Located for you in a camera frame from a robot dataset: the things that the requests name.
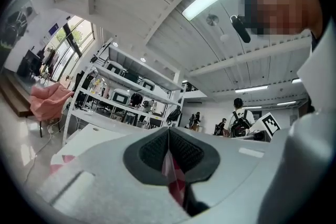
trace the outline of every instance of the hair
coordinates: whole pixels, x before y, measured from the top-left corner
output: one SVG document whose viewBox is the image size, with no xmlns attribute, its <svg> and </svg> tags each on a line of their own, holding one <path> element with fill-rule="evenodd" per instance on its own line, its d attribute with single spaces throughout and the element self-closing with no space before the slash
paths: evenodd
<svg viewBox="0 0 336 224">
<path fill-rule="evenodd" d="M 29 17 L 33 13 L 33 8 L 32 7 L 27 7 L 27 17 Z"/>
<path fill-rule="evenodd" d="M 258 22 L 258 4 L 257 0 L 240 0 L 244 5 L 244 20 L 243 24 L 245 28 L 251 29 L 251 32 L 255 35 L 262 36 L 266 34 L 264 24 Z"/>
<path fill-rule="evenodd" d="M 235 108 L 237 108 L 237 109 L 240 109 L 242 106 L 243 106 L 243 101 L 242 101 L 242 99 L 240 99 L 240 98 L 236 98 L 234 101 L 233 101 L 233 105 L 234 105 L 234 107 Z"/>
</svg>

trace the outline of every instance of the pink cloth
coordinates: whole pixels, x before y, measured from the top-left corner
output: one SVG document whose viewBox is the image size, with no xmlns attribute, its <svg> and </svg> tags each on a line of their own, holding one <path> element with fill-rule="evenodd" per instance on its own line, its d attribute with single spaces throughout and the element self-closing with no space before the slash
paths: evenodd
<svg viewBox="0 0 336 224">
<path fill-rule="evenodd" d="M 39 121 L 60 118 L 64 103 L 74 92 L 59 82 L 46 88 L 33 86 L 30 94 L 30 110 Z"/>
</svg>

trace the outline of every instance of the wooden stairs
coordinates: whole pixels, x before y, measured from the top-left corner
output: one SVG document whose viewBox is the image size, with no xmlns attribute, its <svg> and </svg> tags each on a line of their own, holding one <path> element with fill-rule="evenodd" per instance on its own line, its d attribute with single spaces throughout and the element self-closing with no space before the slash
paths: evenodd
<svg viewBox="0 0 336 224">
<path fill-rule="evenodd" d="M 32 116 L 29 94 L 22 88 L 14 73 L 5 70 L 0 76 L 0 92 L 18 117 Z"/>
</svg>

